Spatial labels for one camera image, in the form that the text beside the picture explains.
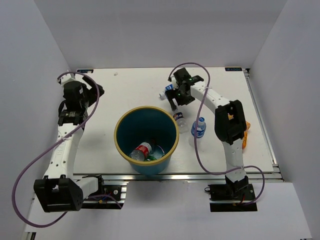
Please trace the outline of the small pepsi label bottle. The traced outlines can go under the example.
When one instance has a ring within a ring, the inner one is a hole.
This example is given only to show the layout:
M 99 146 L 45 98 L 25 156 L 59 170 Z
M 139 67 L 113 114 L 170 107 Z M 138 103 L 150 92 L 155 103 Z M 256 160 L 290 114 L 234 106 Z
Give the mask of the small pepsi label bottle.
M 173 113 L 173 118 L 178 126 L 179 132 L 185 133 L 188 131 L 188 123 L 184 117 L 184 114 L 181 111 L 176 110 Z

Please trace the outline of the red label water bottle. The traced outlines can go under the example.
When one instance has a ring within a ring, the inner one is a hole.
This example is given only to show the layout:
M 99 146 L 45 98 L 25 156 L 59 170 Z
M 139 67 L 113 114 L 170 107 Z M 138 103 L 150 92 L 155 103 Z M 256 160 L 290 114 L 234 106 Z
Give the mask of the red label water bottle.
M 150 142 L 142 142 L 140 145 L 138 145 L 131 153 L 130 158 L 143 162 L 147 159 L 149 154 L 152 152 L 153 147 Z

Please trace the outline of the green plastic bottle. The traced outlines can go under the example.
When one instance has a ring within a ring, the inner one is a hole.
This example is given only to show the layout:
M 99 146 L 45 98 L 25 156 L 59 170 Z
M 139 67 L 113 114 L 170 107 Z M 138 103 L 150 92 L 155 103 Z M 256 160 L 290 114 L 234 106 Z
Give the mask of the green plastic bottle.
M 163 156 L 164 155 L 148 155 L 144 161 L 145 162 L 157 161 L 161 159 Z

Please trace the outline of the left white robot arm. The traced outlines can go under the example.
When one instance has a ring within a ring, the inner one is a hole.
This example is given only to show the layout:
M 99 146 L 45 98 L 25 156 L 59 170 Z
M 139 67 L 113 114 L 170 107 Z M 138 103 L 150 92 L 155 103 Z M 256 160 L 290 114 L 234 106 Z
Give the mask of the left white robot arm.
M 103 88 L 87 75 L 81 81 L 68 73 L 58 78 L 64 100 L 58 108 L 58 145 L 53 148 L 49 166 L 33 189 L 46 213 L 79 211 L 89 196 L 99 200 L 105 196 L 102 176 L 74 179 L 74 164 L 79 142 L 90 118 L 88 108 L 95 106 L 104 94 Z

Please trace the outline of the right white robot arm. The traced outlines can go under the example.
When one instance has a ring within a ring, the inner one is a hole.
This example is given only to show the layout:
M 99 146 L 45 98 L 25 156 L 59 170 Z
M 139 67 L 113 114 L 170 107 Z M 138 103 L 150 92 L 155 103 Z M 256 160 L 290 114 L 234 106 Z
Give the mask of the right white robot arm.
M 244 187 L 249 184 L 243 161 L 243 138 L 247 130 L 243 105 L 239 100 L 229 100 L 214 91 L 210 87 L 210 73 L 205 67 L 202 69 L 207 74 L 207 81 L 198 75 L 191 76 L 183 64 L 179 67 L 173 68 L 168 77 L 168 81 L 173 85 L 173 89 L 165 92 L 170 107 L 174 111 L 177 106 L 188 105 L 194 100 L 201 101 L 196 123 L 199 122 L 203 106 L 214 114 L 214 132 L 223 145 L 226 171 L 211 172 L 203 166 L 196 140 L 194 140 L 195 155 L 200 167 L 207 174 L 225 176 L 228 184 L 225 187 L 226 195 L 236 200 L 243 195 Z

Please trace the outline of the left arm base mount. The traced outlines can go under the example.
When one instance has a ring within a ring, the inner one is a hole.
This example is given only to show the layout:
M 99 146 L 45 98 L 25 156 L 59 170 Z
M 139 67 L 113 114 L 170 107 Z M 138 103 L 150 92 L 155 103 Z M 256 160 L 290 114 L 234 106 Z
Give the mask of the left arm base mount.
M 123 181 L 104 180 L 102 175 L 98 179 L 98 190 L 83 200 L 82 209 L 91 210 L 121 210 L 125 199 L 127 184 Z

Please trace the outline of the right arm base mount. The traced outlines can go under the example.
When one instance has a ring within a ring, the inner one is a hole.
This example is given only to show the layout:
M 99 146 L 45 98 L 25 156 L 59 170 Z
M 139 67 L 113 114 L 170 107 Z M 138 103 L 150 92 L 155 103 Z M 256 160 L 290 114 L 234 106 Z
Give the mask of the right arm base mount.
M 255 202 L 248 204 L 256 198 L 252 184 L 249 184 L 237 193 L 233 193 L 226 183 L 210 184 L 204 188 L 204 192 L 209 194 L 209 206 L 212 213 L 258 211 Z

